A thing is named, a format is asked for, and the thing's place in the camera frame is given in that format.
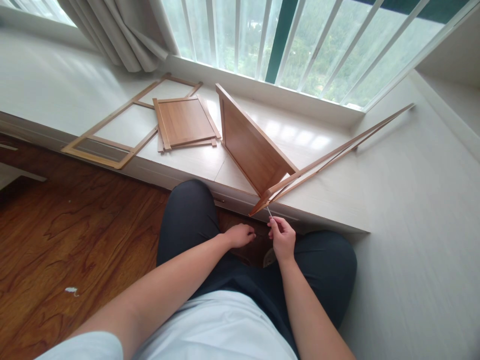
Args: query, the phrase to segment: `sleeve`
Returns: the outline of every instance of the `sleeve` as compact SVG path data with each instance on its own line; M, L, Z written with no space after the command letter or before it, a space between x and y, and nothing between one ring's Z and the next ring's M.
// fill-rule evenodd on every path
M122 343L110 332L87 332L59 343L36 360L123 360Z

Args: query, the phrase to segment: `white curtain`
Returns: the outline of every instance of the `white curtain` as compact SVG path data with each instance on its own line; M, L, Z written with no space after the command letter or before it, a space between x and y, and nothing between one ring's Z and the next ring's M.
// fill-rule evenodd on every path
M129 72L152 72L169 54L149 0L58 3L106 58Z

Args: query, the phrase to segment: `forearm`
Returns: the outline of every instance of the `forearm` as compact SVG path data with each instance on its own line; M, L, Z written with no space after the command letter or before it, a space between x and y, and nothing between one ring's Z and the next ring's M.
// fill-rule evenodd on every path
M149 272L99 310L71 336L115 334L125 359L200 287L231 248L224 234L195 246Z
M288 318L301 359L355 359L295 260L279 264Z

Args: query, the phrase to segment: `white shirt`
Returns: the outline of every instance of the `white shirt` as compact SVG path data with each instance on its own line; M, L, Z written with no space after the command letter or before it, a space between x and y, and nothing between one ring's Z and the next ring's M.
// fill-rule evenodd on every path
M248 296L214 291L187 301L133 356L158 359L285 359L297 357L268 316ZM88 332L50 349L37 360L123 359L120 340Z

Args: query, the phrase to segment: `finger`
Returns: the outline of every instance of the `finger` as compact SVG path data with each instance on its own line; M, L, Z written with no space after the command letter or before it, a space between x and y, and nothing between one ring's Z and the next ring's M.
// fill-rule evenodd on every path
M275 221L277 221L281 227L283 228L283 231L284 232L290 232L290 231L293 231L292 227L290 226L290 224L287 222L287 220L285 220L283 217L279 217L279 216L274 216L273 217L275 219Z
M271 231L273 232L273 237L281 236L282 234L280 233L279 225L275 221L275 218L272 218L270 220L270 225L271 225Z

